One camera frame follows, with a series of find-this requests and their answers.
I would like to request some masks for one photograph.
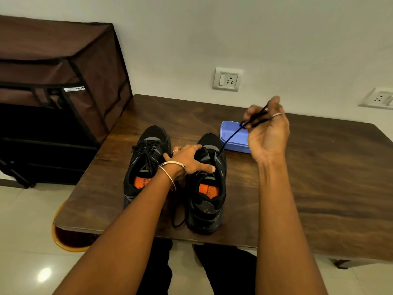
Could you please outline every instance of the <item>floor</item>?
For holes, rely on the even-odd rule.
[[[73,186],[38,184],[34,189],[0,186],[0,293],[52,294],[81,257],[52,241],[51,224]],[[393,265],[375,264],[339,270],[316,256],[331,295],[392,295]],[[169,260],[169,294],[213,294],[190,244],[176,242]]]

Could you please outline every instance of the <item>ring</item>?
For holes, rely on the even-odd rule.
[[[278,116],[278,115],[282,115],[282,113],[275,113],[275,114],[271,117],[271,119],[273,119],[273,117],[276,117],[276,116]]]

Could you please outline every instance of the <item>wooden table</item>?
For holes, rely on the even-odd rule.
[[[243,108],[135,95],[55,220],[65,230],[101,233],[123,209],[123,180],[132,146],[151,125],[172,146],[217,135]],[[287,114],[287,163],[292,190],[314,253],[393,261],[393,143],[375,125]],[[169,194],[156,236],[257,247],[257,168],[251,155],[226,151],[223,223],[209,236],[171,226],[178,195]],[[181,220],[183,212],[178,211]]]

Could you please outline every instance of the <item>sneaker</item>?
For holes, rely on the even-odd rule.
[[[187,226],[200,234],[209,234],[218,229],[222,222],[222,205],[226,197],[226,158],[220,153],[222,143],[215,134],[205,134],[197,144],[199,149],[194,159],[216,167],[213,174],[199,171],[189,176],[186,203]]]
[[[163,128],[153,125],[144,131],[132,147],[132,158],[124,179],[124,209],[135,199],[171,153],[171,140]]]

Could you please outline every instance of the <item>bangle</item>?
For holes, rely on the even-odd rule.
[[[170,178],[170,180],[172,181],[172,184],[173,184],[173,187],[174,187],[174,190],[176,191],[176,185],[174,185],[174,182],[173,182],[173,180],[172,180],[172,178],[170,177],[170,175],[168,174],[168,172],[163,168],[163,167],[161,167],[160,165],[158,165],[158,167],[159,168],[161,168],[164,172],[165,172],[165,174],[167,174],[168,175],[168,177]]]
[[[166,164],[171,164],[171,163],[177,164],[177,165],[181,166],[181,167],[184,169],[184,175],[183,175],[183,177],[181,177],[181,178],[177,178],[177,177],[176,177],[174,180],[177,181],[177,180],[183,179],[183,178],[187,175],[187,169],[185,168],[185,165],[184,165],[184,164],[182,164],[182,163],[180,163],[180,162],[177,162],[177,161],[171,161],[171,160],[170,160],[170,161],[166,161],[166,162],[160,164],[160,166],[164,166],[164,165],[166,165]]]

